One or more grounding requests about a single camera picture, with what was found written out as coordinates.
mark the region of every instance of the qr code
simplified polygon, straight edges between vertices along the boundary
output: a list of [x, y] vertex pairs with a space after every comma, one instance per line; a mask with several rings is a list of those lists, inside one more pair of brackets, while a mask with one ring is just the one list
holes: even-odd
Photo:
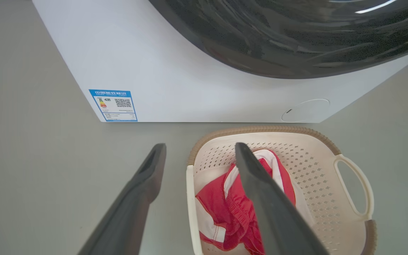
[[115, 99], [116, 105], [118, 107], [131, 107], [131, 102], [130, 100], [118, 100]]

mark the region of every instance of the blue label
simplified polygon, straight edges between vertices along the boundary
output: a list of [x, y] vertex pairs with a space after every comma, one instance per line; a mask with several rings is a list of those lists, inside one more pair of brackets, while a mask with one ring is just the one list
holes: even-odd
[[89, 89], [89, 92], [106, 121], [138, 121], [129, 91]]

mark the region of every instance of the red and white garment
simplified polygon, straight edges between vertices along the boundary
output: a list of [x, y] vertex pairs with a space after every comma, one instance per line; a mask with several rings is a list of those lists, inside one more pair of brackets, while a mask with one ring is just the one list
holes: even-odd
[[[277, 155], [270, 150], [259, 150], [253, 154], [312, 226], [313, 219], [303, 192], [291, 181]], [[254, 206], [245, 195], [235, 164], [230, 166], [227, 173], [207, 184], [196, 198], [199, 201], [196, 203], [199, 234], [204, 242], [223, 251], [232, 250], [243, 243], [250, 254], [265, 254]]]

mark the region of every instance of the white stripe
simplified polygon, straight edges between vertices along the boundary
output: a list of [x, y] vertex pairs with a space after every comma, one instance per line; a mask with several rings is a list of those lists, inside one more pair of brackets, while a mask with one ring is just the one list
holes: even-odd
[[381, 8], [381, 7], [384, 7], [384, 6], [386, 6], [386, 5], [389, 5], [390, 3], [394, 2], [394, 1], [396, 1], [396, 0], [390, 0], [390, 1], [388, 1], [388, 2], [385, 2], [385, 3], [381, 4], [381, 5], [377, 5], [377, 6], [374, 6], [374, 7], [372, 7], [372, 8], [366, 9], [366, 10], [359, 10], [359, 11], [356, 11], [355, 13], [361, 14], [361, 13], [365, 13], [365, 12], [368, 12], [368, 11], [376, 10], [376, 9], [378, 9], [378, 8]]
[[198, 229], [205, 237], [217, 242], [225, 241], [226, 229], [220, 226], [214, 225], [212, 216], [201, 205], [201, 201], [196, 199], [196, 215], [198, 216]]
[[[284, 192], [283, 180], [281, 179], [280, 167], [278, 166], [277, 157], [269, 150], [258, 150], [253, 152], [253, 155], [260, 160], [265, 159], [267, 164], [272, 168], [272, 179], [278, 184], [280, 189]], [[223, 184], [223, 190], [225, 191], [225, 198], [228, 197], [228, 192], [232, 187], [235, 179], [238, 176], [238, 168], [234, 166], [231, 172], [226, 177], [225, 183]]]

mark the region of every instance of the red clothing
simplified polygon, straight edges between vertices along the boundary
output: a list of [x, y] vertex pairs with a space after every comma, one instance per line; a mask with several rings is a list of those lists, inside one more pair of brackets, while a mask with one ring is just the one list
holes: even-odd
[[[267, 173], [274, 177], [280, 188], [295, 205], [295, 193], [290, 176], [277, 155], [268, 150], [255, 152], [255, 155]], [[232, 250], [238, 244], [243, 243], [250, 254], [264, 254], [254, 206], [245, 195], [235, 164], [231, 165], [227, 173], [207, 184], [196, 195], [196, 198], [213, 219], [213, 222], [208, 222], [209, 225], [214, 225], [210, 226], [212, 229], [210, 233], [209, 230], [199, 229], [200, 237], [204, 242], [213, 244], [224, 251]]]

